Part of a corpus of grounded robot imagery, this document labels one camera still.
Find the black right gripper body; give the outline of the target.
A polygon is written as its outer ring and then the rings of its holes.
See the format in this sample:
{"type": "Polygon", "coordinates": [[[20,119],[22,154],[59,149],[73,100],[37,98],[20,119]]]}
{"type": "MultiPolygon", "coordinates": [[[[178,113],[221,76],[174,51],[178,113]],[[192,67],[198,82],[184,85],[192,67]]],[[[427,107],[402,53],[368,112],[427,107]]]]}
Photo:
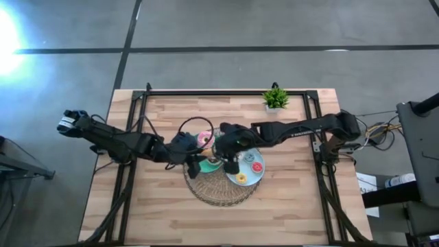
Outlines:
{"type": "Polygon", "coordinates": [[[222,158],[231,158],[254,144],[254,134],[245,126],[221,123],[219,128],[223,135],[215,141],[215,153],[222,158]]]}

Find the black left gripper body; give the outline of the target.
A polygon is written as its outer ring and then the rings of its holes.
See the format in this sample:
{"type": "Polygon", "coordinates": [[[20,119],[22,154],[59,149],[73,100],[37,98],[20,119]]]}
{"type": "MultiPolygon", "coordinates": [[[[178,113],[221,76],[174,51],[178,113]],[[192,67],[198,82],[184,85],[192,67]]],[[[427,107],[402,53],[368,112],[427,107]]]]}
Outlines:
{"type": "Polygon", "coordinates": [[[190,151],[188,146],[168,143],[159,150],[159,159],[165,163],[181,165],[187,161],[194,161],[196,154],[201,155],[201,151],[199,149],[190,151]]]}

